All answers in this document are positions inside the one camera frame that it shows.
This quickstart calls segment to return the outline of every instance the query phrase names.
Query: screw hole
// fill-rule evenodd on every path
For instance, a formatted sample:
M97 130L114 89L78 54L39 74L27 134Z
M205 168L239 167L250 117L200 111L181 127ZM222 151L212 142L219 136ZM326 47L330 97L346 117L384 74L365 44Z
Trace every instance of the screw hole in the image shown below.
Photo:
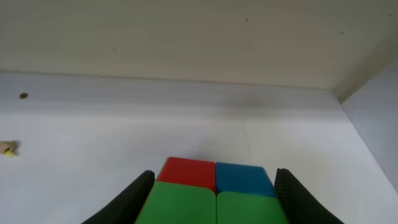
M27 93L21 93L19 95L19 98L23 100L23 99L26 99L28 96L29 96L29 94L27 94Z

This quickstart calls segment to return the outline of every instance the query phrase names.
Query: blue block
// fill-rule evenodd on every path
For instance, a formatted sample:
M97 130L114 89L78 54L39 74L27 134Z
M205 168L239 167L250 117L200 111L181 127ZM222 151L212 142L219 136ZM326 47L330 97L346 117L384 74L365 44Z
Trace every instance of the blue block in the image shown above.
M262 167L217 162L216 184L218 193L228 191L276 197L274 186Z

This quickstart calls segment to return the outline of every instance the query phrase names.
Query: white surface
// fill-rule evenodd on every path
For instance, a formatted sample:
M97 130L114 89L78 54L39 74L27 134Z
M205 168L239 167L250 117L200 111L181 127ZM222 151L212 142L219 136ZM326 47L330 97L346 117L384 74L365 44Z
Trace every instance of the white surface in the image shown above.
M26 91L26 100L18 99ZM345 223L398 195L329 91L0 73L0 223L81 223L168 156L290 169Z
M398 189L398 60L348 98L343 108Z
M1 0L0 70L335 88L396 40L396 12L396 0Z

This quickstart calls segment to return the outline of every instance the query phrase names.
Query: brown hole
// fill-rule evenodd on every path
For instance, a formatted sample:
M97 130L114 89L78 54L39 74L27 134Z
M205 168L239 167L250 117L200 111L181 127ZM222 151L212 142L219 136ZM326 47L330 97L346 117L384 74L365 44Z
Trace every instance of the brown hole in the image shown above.
M29 96L29 94L27 94L27 93L21 93L19 95L19 98L23 100L23 99L26 99L28 96Z

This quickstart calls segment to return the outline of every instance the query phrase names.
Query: yellow object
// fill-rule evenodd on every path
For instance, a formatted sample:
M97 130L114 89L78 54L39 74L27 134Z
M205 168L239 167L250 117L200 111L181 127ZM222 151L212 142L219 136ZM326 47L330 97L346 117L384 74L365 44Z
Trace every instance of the yellow object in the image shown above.
M5 155L7 157L16 157L17 155L15 155L15 153L13 153L11 150L6 151Z

